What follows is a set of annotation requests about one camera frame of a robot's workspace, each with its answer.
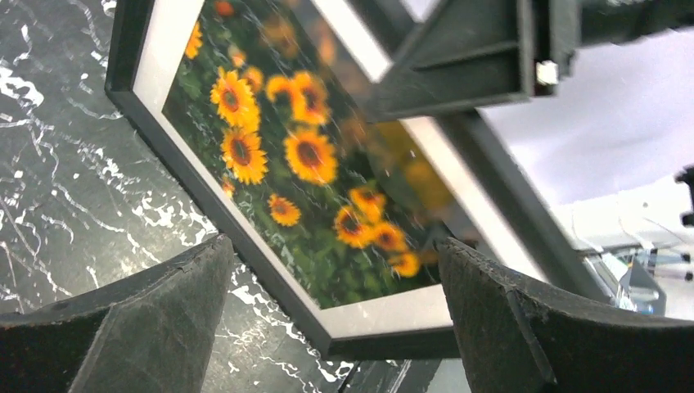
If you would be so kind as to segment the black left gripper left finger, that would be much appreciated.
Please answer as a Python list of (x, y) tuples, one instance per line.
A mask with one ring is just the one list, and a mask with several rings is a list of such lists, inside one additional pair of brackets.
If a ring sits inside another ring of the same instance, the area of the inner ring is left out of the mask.
[(96, 290), (3, 314), (2, 391), (200, 391), (233, 261), (218, 235)]

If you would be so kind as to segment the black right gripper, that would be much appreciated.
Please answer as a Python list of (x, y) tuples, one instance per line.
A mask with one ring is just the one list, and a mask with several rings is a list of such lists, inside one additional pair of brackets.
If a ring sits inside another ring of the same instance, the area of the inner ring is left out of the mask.
[(385, 47), (385, 69), (357, 99), (370, 121), (522, 102), (535, 62), (572, 74), (576, 51), (693, 26), (683, 1), (438, 1), (416, 22), (400, 1), (353, 1)]

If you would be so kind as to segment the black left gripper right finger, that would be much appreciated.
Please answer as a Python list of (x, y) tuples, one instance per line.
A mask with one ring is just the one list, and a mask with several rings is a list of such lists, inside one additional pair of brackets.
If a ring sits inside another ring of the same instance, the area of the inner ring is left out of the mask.
[(452, 238), (436, 249), (472, 391), (692, 391), (692, 322), (575, 295)]

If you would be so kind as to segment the white mat board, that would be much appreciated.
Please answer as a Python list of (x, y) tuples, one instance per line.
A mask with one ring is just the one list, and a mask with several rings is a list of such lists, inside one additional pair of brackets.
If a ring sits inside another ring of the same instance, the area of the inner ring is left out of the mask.
[[(398, 295), (367, 300), (352, 305), (319, 309), (306, 291), (283, 267), (280, 260), (250, 222), (223, 195), (221, 187), (204, 169), (171, 123), (163, 116), (164, 95), (174, 78), (174, 68), (182, 54), (186, 34), (202, 8), (200, 1), (157, 1), (154, 3), (142, 57), (137, 68), (134, 92), (173, 140), (173, 149), (183, 155), (192, 173), (201, 177), (190, 192), (202, 192), (200, 208), (216, 226), (232, 237), (238, 250), (264, 280), (266, 290), (283, 306), (297, 300), (300, 311), (315, 317), (318, 326), (334, 338), (353, 338), (377, 333), (448, 328), (451, 320), (441, 286), (434, 285)], [(471, 222), (487, 239), (493, 253), (512, 268), (544, 279), (544, 274), (520, 238), (502, 216), (471, 166), (455, 151), (440, 125), (429, 117), (404, 121), (413, 141), (422, 149)]]

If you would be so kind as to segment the sunflower photo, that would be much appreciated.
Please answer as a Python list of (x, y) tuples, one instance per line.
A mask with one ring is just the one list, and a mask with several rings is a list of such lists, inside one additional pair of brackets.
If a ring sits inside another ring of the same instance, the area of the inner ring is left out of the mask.
[(311, 1), (205, 1), (163, 116), (323, 309), (438, 284), (482, 238), (404, 124), (369, 124), (361, 66)]

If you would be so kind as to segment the black picture frame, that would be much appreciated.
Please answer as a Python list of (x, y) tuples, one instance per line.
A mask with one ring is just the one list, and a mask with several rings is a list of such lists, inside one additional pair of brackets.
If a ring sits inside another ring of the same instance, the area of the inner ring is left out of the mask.
[[(311, 346), (325, 359), (345, 361), (458, 357), (450, 325), (349, 337), (338, 337), (325, 329), (308, 303), (281, 276), (279, 268), (271, 264), (269, 254), (261, 249), (261, 241), (253, 239), (250, 231), (241, 226), (241, 221), (205, 180), (204, 172), (194, 167), (192, 159), (185, 156), (182, 147), (164, 129), (163, 122), (155, 118), (155, 111), (146, 107), (144, 97), (135, 93), (136, 79), (143, 75), (143, 57), (148, 53), (146, 37), (154, 29), (154, 8), (153, 1), (117, 2), (106, 95), (202, 212), (232, 239), (242, 259)], [(455, 147), (454, 155), (471, 166), (471, 177), (480, 191), (489, 196), (491, 206), (500, 209), (502, 220), (519, 235), (520, 243), (550, 282), (581, 299), (607, 302), (607, 296), (579, 261), (574, 248), (559, 239), (558, 227), (551, 222), (548, 212), (540, 209), (539, 196), (480, 113), (456, 112), (453, 118), (469, 124), (463, 136), (470, 141), (468, 147)]]

